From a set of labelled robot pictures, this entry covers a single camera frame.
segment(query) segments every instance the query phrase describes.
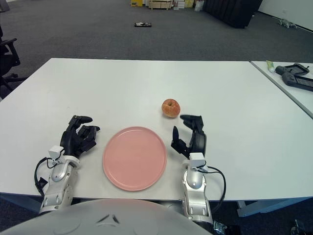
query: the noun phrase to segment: red apple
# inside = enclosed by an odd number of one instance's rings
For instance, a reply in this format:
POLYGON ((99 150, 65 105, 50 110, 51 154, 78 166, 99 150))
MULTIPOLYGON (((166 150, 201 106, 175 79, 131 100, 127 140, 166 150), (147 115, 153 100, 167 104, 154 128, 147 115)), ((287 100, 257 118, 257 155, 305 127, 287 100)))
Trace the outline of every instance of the red apple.
POLYGON ((171 117, 171 118, 176 118, 178 114, 180 113, 180 106, 176 100, 167 99, 162 104, 162 111, 164 115, 171 117))

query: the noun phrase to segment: white bag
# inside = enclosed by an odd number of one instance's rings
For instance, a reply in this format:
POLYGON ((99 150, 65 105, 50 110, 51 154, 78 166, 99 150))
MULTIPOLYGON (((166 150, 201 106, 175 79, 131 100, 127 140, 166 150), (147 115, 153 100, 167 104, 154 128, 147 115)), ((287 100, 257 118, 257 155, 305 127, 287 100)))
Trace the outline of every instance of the white bag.
POLYGON ((195 6, 195 11, 202 11, 204 1, 197 1, 195 6))

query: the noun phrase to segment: office chair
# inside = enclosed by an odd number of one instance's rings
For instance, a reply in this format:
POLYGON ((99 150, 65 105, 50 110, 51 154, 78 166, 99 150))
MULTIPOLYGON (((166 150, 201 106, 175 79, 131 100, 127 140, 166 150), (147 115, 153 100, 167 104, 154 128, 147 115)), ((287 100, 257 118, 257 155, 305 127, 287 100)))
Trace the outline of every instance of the office chair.
POLYGON ((13 46, 13 42, 17 39, 11 40, 2 40, 3 32, 0 26, 0 88, 4 85, 9 91, 13 91, 13 88, 8 84, 9 82, 21 82, 27 79, 27 77, 20 77, 16 73, 12 73, 7 77, 3 77, 3 75, 7 74, 12 67, 20 64, 19 56, 13 46), (7 46, 10 48, 12 54, 8 54, 9 50, 7 46))

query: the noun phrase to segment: floor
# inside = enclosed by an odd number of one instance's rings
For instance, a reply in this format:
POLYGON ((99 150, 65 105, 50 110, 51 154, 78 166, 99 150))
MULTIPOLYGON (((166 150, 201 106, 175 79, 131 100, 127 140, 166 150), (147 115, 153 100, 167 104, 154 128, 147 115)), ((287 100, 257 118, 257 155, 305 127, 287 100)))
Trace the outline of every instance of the floor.
MULTIPOLYGON (((313 33, 281 27, 262 13, 246 29, 235 29, 205 12, 152 11, 130 7, 128 0, 17 0, 9 6, 0 23, 4 39, 18 38, 21 65, 12 72, 20 76, 31 75, 51 57, 313 63, 313 33), (153 26, 134 27, 141 21, 153 26)), ((3 87, 1 92, 8 94, 3 87)), ((225 202, 214 218, 240 225, 243 235, 287 235, 296 218, 313 231, 313 199, 246 218, 239 218, 236 209, 225 202)), ((0 231, 35 216, 0 200, 0 231)))

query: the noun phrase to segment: robotic arm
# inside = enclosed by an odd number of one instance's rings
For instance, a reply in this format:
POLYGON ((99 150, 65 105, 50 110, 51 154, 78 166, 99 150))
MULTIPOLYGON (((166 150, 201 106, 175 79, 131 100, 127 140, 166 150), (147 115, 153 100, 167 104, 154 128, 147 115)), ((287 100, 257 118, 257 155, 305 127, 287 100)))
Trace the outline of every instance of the robotic arm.
MULTIPOLYGON (((186 143, 179 139, 177 127, 173 128, 173 140, 171 146, 179 153, 183 154, 187 160, 184 160, 183 166, 187 168, 185 171, 182 184, 184 187, 184 198, 182 201, 183 211, 187 218, 199 224, 209 232, 216 231, 218 234, 227 233, 227 226, 213 221, 210 204, 205 195, 206 179, 204 173, 210 173, 210 169, 214 169, 221 173, 218 169, 206 165, 204 159, 206 148, 206 135, 203 128, 201 116, 181 115, 183 123, 192 130, 192 138, 187 147, 186 143)), ((222 203, 226 191, 225 177, 224 192, 220 199, 219 205, 222 203)))
POLYGON ((50 158, 43 158, 39 161, 35 170, 35 185, 42 196, 43 203, 39 213, 55 211, 71 204, 73 199, 73 185, 77 179, 80 155, 96 145, 95 138, 98 126, 83 125, 78 132, 76 129, 83 123, 91 122, 92 118, 74 115, 63 132, 60 146, 53 146, 49 150, 50 158), (52 168, 49 176, 49 184, 46 192, 43 187, 48 183, 42 177, 38 181, 38 166, 47 161, 47 167, 52 168))

